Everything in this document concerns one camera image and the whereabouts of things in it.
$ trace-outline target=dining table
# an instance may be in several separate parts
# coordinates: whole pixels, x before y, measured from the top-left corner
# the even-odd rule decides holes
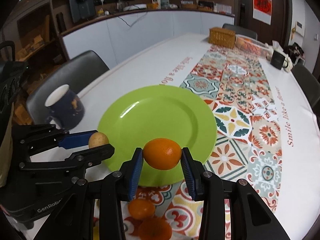
[[[143,50],[85,87],[78,94],[85,114],[70,132],[97,129],[105,111],[121,96],[158,84],[181,87],[203,99],[218,128],[204,168],[222,179],[246,179],[290,239],[301,240],[320,211],[320,132],[293,74],[236,47],[212,45],[207,35],[186,33]],[[164,125],[174,129],[170,122]],[[63,161],[81,149],[55,148],[32,156],[31,161]],[[110,172],[102,163],[88,168],[85,178],[103,179]],[[203,202],[191,200],[184,181],[139,186],[136,198],[156,206],[155,215],[172,227],[171,239],[198,237]],[[130,216],[125,202],[122,212],[127,239],[138,240],[141,221]],[[225,238],[230,239],[228,200],[225,213]],[[97,207],[94,216],[98,220]],[[27,239],[34,238],[46,218],[23,231]]]

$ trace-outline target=white table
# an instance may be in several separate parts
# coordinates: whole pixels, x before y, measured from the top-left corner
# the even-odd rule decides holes
[[[206,35],[187,33],[145,49],[106,72],[79,93],[86,113],[71,132],[96,129],[105,110],[119,97],[137,88],[160,84],[183,59],[192,58],[175,74],[173,81],[168,82],[179,86],[209,47]],[[283,114],[279,116],[283,172],[275,216],[291,240],[301,240],[319,215],[320,132],[316,117],[292,73],[279,71],[263,59],[260,63],[278,112],[284,107],[288,118]],[[290,123],[293,145],[287,142],[286,122]],[[71,152],[53,149],[33,156],[32,161],[64,160]],[[86,178],[89,181],[102,179],[108,173],[108,169],[100,164],[87,169]],[[26,237],[33,239],[44,221],[45,218],[35,221],[35,227],[25,232]]]

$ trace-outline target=red lantern picture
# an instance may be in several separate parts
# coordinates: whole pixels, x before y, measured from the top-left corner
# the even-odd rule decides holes
[[[253,18],[271,24],[272,0],[253,0]]]

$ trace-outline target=dark brown door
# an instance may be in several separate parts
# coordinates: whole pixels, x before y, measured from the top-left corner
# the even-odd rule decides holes
[[[255,31],[258,34],[258,40],[263,43],[272,45],[272,40],[275,40],[283,47],[287,26],[286,0],[272,0],[271,25],[253,19],[253,0],[240,1],[242,10],[244,9],[240,19],[242,27]]]

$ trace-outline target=mug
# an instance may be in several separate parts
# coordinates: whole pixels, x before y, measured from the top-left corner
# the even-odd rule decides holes
[[[282,67],[286,68],[289,63],[285,60],[285,56],[275,50],[272,54],[270,64],[277,69],[282,69]]]
[[[50,113],[46,121],[49,123],[53,119],[65,130],[76,127],[84,116],[84,106],[69,85],[58,87],[48,96],[44,105]]]

